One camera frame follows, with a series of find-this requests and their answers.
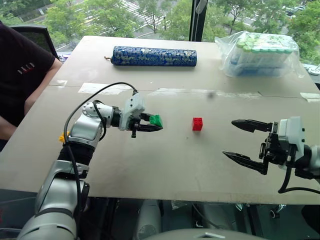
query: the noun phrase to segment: black chair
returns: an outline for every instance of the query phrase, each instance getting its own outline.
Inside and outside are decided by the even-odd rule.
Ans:
[[[59,59],[46,26],[22,24],[10,27]]]

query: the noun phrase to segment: robotic arm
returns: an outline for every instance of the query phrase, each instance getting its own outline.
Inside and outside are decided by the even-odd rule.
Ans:
[[[35,215],[24,225],[18,240],[77,238],[77,208],[84,209],[89,193],[89,184],[83,179],[87,177],[90,160],[99,140],[106,134],[106,128],[132,131],[132,138],[136,137],[137,131],[154,132],[162,129],[158,115],[143,113],[145,103],[136,91],[126,101],[123,110],[98,100],[85,103],[81,110],[81,116],[67,136],[67,144],[63,145],[38,192]],[[141,124],[141,120],[155,124]],[[68,148],[72,151],[80,178],[81,206],[77,201],[75,171]]]
[[[269,132],[265,141],[261,144],[259,158],[262,162],[252,161],[250,157],[239,153],[223,151],[223,153],[236,163],[256,170],[266,175],[269,163],[277,164],[286,169],[286,177],[279,193],[293,190],[304,190],[314,193],[320,191],[293,187],[286,189],[292,168],[294,174],[304,179],[320,179],[320,146],[308,146],[305,142],[305,129],[302,126],[301,117],[293,116],[282,119],[280,123],[265,123],[256,120],[234,120],[231,122],[237,128],[253,133],[255,130]]]

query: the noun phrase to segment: white tape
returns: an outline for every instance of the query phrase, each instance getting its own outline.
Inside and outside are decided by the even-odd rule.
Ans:
[[[94,94],[97,91],[99,91],[100,89],[102,89],[108,85],[109,84],[85,82],[82,84],[78,93]],[[107,89],[103,90],[99,94],[118,95],[119,93],[122,93],[122,92],[130,90],[130,89],[131,89],[130,86],[118,84],[118,85],[108,87]]]
[[[211,89],[191,89],[187,90],[185,88],[159,88],[156,91],[153,91],[149,93],[149,96],[176,96],[178,93],[191,93],[191,94],[199,94],[199,95],[206,95],[206,94],[212,94],[226,97],[226,98],[245,98],[245,99],[257,99],[261,97],[261,94],[258,92],[251,93],[251,92],[243,92],[243,93],[228,93],[223,91],[215,91]]]
[[[56,80],[56,84],[59,86],[65,86],[67,82],[67,80]]]
[[[307,92],[300,92],[301,97],[306,99],[308,103],[316,103],[320,102],[320,94],[319,93],[307,93]]]

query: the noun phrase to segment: test tube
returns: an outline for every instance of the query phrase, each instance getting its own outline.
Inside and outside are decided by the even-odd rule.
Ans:
[[[238,64],[245,64],[247,63],[248,61],[248,57],[250,55],[250,52],[251,52],[251,47],[245,45],[243,46],[243,51],[239,57],[239,60],[238,60]]]
[[[274,61],[274,64],[281,67],[284,61],[286,60],[285,50],[283,48],[279,48],[276,50],[277,57]]]
[[[248,63],[251,64],[251,67],[256,67],[261,58],[260,49],[254,48],[251,49],[250,57],[248,58]]]
[[[244,41],[238,41],[235,45],[235,48],[232,51],[231,63],[236,65],[240,58],[241,53],[243,52],[242,48],[246,45]]]
[[[277,67],[277,49],[269,48],[268,53],[268,68],[276,68]]]
[[[260,60],[257,67],[265,66],[268,63],[268,49],[260,48]]]
[[[282,62],[284,63],[286,61],[286,59],[289,57],[289,55],[292,53],[292,50],[290,49],[285,49],[284,50],[284,58],[282,60]]]

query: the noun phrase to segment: stack of test tubes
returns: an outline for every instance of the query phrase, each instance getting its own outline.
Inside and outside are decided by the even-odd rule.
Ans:
[[[233,76],[278,77],[296,49],[297,44],[289,36],[248,32],[233,45],[226,70]]]

